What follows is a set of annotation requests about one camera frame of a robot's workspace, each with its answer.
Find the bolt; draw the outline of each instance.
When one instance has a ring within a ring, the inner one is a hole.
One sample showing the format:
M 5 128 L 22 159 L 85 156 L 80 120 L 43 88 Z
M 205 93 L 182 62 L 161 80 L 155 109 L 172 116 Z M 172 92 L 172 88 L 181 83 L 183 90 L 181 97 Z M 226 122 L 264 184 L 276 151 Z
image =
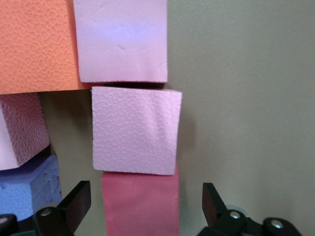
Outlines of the bolt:
M 46 216 L 49 215 L 51 213 L 51 209 L 50 208 L 45 208 L 42 212 L 41 212 L 41 216 Z
M 241 217 L 236 211 L 231 211 L 230 216 L 234 219 L 239 219 Z
M 284 227 L 284 225 L 279 220 L 272 220 L 271 224 L 277 229 L 281 229 Z
M 6 217 L 0 218 L 0 224 L 3 224 L 7 221 L 8 221 L 8 218 L 6 218 Z

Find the pink cube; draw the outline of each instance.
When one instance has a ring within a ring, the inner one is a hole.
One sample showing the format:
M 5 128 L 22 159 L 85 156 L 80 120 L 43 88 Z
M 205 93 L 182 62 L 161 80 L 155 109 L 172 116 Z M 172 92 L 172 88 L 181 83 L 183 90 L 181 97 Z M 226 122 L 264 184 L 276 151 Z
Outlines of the pink cube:
M 0 95 L 0 170 L 20 167 L 48 145 L 38 94 Z
M 93 87 L 94 168 L 173 175 L 181 100 L 171 89 Z
M 167 0 L 74 0 L 82 82 L 167 82 Z
M 178 173 L 174 176 L 105 173 L 107 236 L 178 236 Z

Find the screw head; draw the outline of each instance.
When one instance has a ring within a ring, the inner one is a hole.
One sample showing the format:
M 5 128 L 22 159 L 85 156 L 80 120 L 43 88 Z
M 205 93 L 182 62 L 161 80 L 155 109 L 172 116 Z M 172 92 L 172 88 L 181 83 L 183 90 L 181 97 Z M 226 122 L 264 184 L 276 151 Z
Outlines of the screw head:
M 41 216 L 46 216 L 46 215 L 49 215 L 51 213 L 51 209 L 50 208 L 45 208 L 41 213 L 40 215 Z
M 236 211 L 231 211 L 230 216 L 234 219 L 239 219 L 241 218 L 240 214 Z
M 284 225 L 279 220 L 272 220 L 271 224 L 273 227 L 276 227 L 277 229 L 282 229 Z
M 0 218 L 0 224 L 3 224 L 7 221 L 8 221 L 8 218 L 6 218 L 6 217 Z

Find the block face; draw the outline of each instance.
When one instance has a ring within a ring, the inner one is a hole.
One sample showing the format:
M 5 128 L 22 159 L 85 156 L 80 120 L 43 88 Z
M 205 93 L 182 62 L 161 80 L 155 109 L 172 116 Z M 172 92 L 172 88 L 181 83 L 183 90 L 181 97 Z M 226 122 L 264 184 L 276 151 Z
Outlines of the block face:
M 0 214 L 23 220 L 44 205 L 62 200 L 56 156 L 34 157 L 23 166 L 0 172 Z
M 167 0 L 74 0 L 82 82 L 167 82 Z
M 36 93 L 0 95 L 0 170 L 17 168 L 49 145 Z
M 0 31 L 0 94 L 91 87 L 78 76 L 71 0 L 3 0 Z
M 178 236 L 178 174 L 105 173 L 102 191 L 108 236 Z
M 93 164 L 103 171 L 173 175 L 182 94 L 93 87 Z

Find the orange foam block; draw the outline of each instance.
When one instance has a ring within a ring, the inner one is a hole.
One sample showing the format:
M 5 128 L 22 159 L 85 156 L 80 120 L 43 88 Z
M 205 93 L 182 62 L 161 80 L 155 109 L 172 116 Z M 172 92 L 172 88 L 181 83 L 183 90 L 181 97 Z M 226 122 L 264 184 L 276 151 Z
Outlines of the orange foam block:
M 107 236 L 178 236 L 178 172 L 157 176 L 105 172 Z
M 0 94 L 91 88 L 79 79 L 71 0 L 0 3 Z

